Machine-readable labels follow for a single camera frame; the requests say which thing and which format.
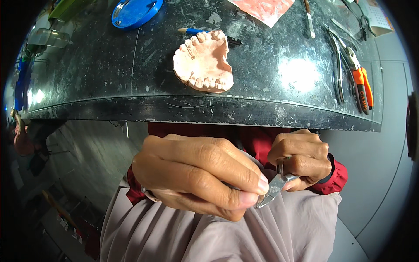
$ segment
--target blue container lid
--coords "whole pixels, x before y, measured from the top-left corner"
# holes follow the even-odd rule
[[[122,30],[139,28],[157,14],[163,0],[121,0],[112,13],[112,24]]]

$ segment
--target gray floor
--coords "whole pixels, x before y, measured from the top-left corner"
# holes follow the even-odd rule
[[[28,157],[17,156],[23,186],[19,189],[22,204],[39,194],[42,189],[60,180],[61,185],[80,200],[87,197],[105,212],[121,178],[126,174],[132,158],[140,150],[148,135],[147,124],[129,122],[115,127],[109,121],[67,121],[48,137],[53,153],[38,177],[26,170]]]

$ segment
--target pencil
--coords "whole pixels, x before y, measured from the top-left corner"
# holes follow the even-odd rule
[[[178,31],[182,32],[182,33],[186,33],[186,34],[193,34],[193,35],[195,35],[199,32],[207,32],[207,33],[209,32],[209,31],[200,30],[200,29],[193,29],[193,28],[179,28]],[[236,45],[241,45],[242,44],[242,41],[240,39],[232,38],[230,36],[227,36],[227,41],[230,44],[236,44]]]

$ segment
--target black workbench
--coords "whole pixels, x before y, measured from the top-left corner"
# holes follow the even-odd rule
[[[336,101],[336,58],[322,24],[350,39],[330,21],[335,18],[356,33],[358,22],[346,8],[311,0],[316,32],[311,39],[302,0],[295,0],[273,28],[225,0],[165,0],[152,20],[129,32],[111,23],[117,3],[81,12],[69,22],[74,28],[71,42],[38,57],[47,63],[34,63],[24,118],[381,129],[383,78],[372,37],[356,43],[356,54],[369,74],[373,110],[369,116],[359,113],[347,71],[345,103]],[[222,21],[207,22],[213,13]],[[242,46],[230,46],[227,61],[234,85],[229,91],[199,92],[174,75],[173,54],[190,37],[177,29],[187,27],[222,29],[243,41]]]

